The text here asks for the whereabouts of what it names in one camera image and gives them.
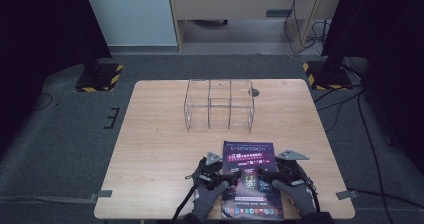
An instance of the wooden table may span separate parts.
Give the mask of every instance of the wooden table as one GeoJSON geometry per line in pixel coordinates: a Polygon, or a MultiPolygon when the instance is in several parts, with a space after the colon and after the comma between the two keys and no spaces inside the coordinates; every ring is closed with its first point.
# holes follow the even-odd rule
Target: wooden table
{"type": "MultiPolygon", "coordinates": [[[[94,215],[99,219],[171,219],[192,180],[185,180],[208,151],[222,154],[223,142],[273,142],[276,154],[287,149],[310,160],[299,161],[317,188],[321,210],[334,218],[355,215],[350,199],[338,200],[346,190],[320,118],[303,80],[252,80],[255,97],[251,132],[190,129],[184,119],[187,80],[139,81],[135,85],[121,132],[107,170],[94,215]]],[[[283,195],[284,216],[296,210],[283,195]]],[[[190,200],[181,215],[193,208],[190,200]]],[[[210,219],[221,219],[221,200],[210,219]]]]}

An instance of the purple book cover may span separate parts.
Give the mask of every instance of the purple book cover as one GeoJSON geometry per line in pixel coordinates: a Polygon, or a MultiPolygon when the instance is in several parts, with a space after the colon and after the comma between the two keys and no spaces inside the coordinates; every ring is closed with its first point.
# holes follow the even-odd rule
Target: purple book cover
{"type": "Polygon", "coordinates": [[[274,146],[268,142],[224,142],[222,173],[241,170],[236,187],[222,194],[222,217],[283,221],[281,193],[257,174],[261,166],[277,171],[274,146]]]}

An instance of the white wall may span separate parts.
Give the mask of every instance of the white wall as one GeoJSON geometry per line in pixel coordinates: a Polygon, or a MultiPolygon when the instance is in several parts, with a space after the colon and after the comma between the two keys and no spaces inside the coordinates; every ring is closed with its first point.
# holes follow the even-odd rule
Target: white wall
{"type": "Polygon", "coordinates": [[[169,0],[90,0],[109,46],[177,46],[169,0]]]}

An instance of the metal stand base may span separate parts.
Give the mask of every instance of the metal stand base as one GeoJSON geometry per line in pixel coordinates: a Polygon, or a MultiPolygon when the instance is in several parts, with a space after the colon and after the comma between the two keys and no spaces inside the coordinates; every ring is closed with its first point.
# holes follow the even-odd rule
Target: metal stand base
{"type": "Polygon", "coordinates": [[[325,61],[308,61],[304,64],[304,70],[312,89],[335,89],[346,86],[350,88],[352,82],[343,69],[338,69],[334,74],[323,72],[325,61]]]}
{"type": "Polygon", "coordinates": [[[77,84],[77,92],[110,91],[116,83],[116,77],[120,73],[119,64],[99,64],[101,69],[99,77],[91,77],[84,69],[77,84]]]}

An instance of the metal bracket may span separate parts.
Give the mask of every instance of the metal bracket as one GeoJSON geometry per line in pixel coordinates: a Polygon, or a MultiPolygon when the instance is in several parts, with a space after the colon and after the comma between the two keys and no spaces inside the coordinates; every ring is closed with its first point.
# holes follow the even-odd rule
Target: metal bracket
{"type": "Polygon", "coordinates": [[[283,159],[283,160],[309,160],[308,156],[300,154],[298,152],[287,150],[278,154],[275,158],[283,159]]]}
{"type": "Polygon", "coordinates": [[[100,190],[99,193],[97,193],[97,197],[111,197],[112,196],[112,190],[100,190]]]}
{"type": "Polygon", "coordinates": [[[219,156],[212,152],[208,152],[208,155],[206,156],[206,166],[210,166],[220,161],[222,161],[222,156],[219,156]]]}
{"type": "Polygon", "coordinates": [[[353,191],[337,192],[336,196],[337,196],[337,198],[339,198],[339,200],[343,200],[343,199],[346,199],[346,198],[350,198],[350,199],[357,198],[357,197],[359,197],[359,194],[356,190],[353,190],[353,191]]]}

